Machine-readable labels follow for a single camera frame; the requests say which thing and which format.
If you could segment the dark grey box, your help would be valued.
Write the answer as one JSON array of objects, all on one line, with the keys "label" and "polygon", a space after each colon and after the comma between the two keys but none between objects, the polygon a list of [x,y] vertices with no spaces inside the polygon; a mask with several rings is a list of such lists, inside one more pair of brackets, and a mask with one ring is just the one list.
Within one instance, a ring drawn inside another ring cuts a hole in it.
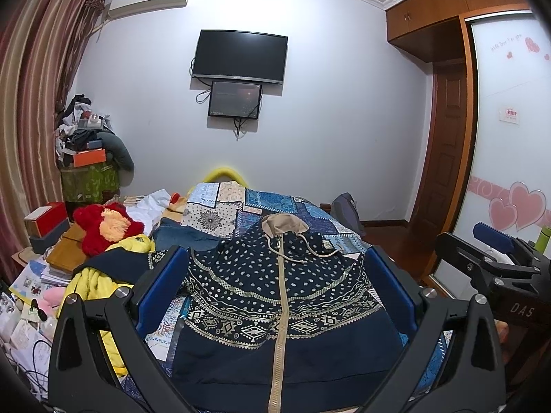
[{"label": "dark grey box", "polygon": [[47,251],[47,249],[58,242],[60,237],[63,236],[63,233],[65,233],[69,228],[70,222],[69,219],[66,218],[63,219],[63,221],[60,222],[60,224],[54,229],[51,229],[50,232],[47,233],[45,236],[30,236],[29,241],[33,252],[38,255],[42,255],[45,251]]}]

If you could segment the large black wall television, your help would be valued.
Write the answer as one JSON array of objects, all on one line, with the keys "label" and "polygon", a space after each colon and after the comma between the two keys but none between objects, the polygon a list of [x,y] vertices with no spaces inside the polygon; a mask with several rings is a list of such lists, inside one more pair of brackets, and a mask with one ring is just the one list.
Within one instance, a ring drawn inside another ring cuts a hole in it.
[{"label": "large black wall television", "polygon": [[287,36],[278,34],[202,30],[191,75],[282,85],[288,42]]}]

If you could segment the orange box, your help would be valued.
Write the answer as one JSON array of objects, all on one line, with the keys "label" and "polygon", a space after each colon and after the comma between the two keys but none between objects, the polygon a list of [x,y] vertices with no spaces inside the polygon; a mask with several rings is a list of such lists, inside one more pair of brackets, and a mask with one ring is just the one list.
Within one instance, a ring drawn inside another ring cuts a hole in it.
[{"label": "orange box", "polygon": [[73,156],[73,165],[75,168],[104,162],[106,162],[106,153],[102,148],[77,152],[76,155]]}]

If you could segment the yellow bed headboard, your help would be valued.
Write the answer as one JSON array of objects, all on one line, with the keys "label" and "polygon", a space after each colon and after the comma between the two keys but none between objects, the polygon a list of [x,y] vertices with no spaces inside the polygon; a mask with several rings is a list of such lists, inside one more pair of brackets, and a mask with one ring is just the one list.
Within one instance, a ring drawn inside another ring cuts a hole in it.
[{"label": "yellow bed headboard", "polygon": [[234,181],[244,188],[248,187],[247,182],[239,172],[226,166],[215,168],[213,171],[209,172],[204,179],[202,179],[203,183],[221,183],[230,181]]}]

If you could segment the wooden door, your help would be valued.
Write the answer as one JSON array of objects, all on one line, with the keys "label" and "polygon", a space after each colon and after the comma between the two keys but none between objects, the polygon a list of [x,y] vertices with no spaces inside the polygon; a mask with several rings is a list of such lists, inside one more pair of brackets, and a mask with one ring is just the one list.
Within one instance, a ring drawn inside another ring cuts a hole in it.
[{"label": "wooden door", "polygon": [[416,205],[410,220],[420,242],[434,242],[446,221],[459,175],[466,126],[464,61],[433,67],[429,143]]}]

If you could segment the wooden overhead cabinet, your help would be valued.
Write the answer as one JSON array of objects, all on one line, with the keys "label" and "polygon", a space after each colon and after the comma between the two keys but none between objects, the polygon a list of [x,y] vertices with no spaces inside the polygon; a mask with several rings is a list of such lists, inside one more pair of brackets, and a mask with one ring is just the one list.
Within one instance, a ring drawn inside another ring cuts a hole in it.
[{"label": "wooden overhead cabinet", "polygon": [[386,11],[387,41],[425,63],[462,58],[459,16],[501,6],[527,8],[527,0],[404,0]]}]

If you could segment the white wardrobe door with hearts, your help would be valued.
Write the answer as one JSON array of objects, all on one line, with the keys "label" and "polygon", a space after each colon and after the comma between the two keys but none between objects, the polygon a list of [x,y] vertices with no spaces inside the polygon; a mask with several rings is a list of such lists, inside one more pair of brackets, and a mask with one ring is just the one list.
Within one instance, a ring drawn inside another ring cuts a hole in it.
[{"label": "white wardrobe door with hearts", "polygon": [[475,147],[453,230],[485,223],[526,242],[550,224],[550,38],[527,11],[468,18],[475,78]]}]

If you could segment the striped red curtain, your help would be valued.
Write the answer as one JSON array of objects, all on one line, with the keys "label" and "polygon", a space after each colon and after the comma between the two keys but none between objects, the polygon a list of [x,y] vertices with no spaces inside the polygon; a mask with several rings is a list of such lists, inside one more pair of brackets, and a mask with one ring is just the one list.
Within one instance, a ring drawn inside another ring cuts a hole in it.
[{"label": "striped red curtain", "polygon": [[1,277],[19,267],[24,217],[63,198],[55,129],[105,0],[1,0]]}]

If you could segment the blue denim garment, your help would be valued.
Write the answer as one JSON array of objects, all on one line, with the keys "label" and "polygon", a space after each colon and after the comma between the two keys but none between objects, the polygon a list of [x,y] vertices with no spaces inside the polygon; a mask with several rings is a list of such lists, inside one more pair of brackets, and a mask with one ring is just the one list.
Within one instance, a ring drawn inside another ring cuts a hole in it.
[{"label": "blue denim garment", "polygon": [[150,237],[157,250],[168,250],[177,245],[194,251],[208,251],[216,248],[221,241],[219,237],[204,233],[192,226],[181,226],[178,222],[165,217],[160,220]]}]

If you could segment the red plush toy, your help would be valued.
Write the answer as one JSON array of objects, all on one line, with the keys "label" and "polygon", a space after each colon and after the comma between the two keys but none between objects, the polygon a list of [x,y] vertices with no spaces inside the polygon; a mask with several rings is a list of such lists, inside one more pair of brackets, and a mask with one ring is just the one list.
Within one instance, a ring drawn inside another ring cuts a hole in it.
[{"label": "red plush toy", "polygon": [[74,211],[74,221],[85,231],[81,249],[87,257],[100,255],[109,246],[142,234],[145,228],[142,222],[132,219],[118,202],[79,207]]}]

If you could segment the grey backpack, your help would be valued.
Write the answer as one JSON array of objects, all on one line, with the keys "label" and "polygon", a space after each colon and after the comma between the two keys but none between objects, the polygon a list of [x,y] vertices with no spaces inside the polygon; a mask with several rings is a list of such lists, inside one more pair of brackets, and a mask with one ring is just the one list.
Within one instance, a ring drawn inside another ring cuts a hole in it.
[{"label": "grey backpack", "polygon": [[364,228],[358,211],[355,200],[348,192],[340,194],[331,204],[330,214],[343,226],[353,230],[358,235],[365,234]]}]

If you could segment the grey green pillow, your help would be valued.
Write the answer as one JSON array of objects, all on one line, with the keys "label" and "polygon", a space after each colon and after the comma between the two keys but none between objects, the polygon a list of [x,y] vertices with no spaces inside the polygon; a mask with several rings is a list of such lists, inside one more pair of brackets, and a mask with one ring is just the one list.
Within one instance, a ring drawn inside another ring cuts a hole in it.
[{"label": "grey green pillow", "polygon": [[96,135],[102,141],[105,151],[113,156],[118,168],[125,172],[133,172],[135,170],[135,163],[132,160],[130,152],[116,134],[109,131],[99,131]]}]

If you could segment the clutter pile of clothes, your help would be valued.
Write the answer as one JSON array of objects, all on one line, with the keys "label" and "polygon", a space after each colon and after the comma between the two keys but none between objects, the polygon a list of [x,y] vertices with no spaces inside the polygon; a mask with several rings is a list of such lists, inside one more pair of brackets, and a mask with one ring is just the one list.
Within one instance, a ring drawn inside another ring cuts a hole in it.
[{"label": "clutter pile of clothes", "polygon": [[92,101],[84,94],[75,95],[54,119],[55,151],[58,157],[88,150],[88,143],[98,139],[99,131],[113,133],[109,115],[92,111]]}]

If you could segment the wooden bedside table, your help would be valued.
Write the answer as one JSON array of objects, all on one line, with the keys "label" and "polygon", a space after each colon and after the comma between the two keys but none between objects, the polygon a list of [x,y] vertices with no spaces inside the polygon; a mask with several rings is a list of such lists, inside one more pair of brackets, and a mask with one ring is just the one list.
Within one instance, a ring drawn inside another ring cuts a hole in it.
[{"label": "wooden bedside table", "polygon": [[49,251],[46,261],[50,267],[57,271],[73,273],[77,267],[84,264],[90,258],[82,249],[86,233],[85,229],[73,223]]}]

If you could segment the small black wall monitor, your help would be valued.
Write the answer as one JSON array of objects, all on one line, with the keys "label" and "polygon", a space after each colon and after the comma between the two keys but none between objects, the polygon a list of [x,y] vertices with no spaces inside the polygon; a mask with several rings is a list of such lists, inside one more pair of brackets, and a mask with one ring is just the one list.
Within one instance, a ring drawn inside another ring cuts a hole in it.
[{"label": "small black wall monitor", "polygon": [[215,80],[212,83],[209,117],[252,118],[259,115],[261,84],[231,80]]}]

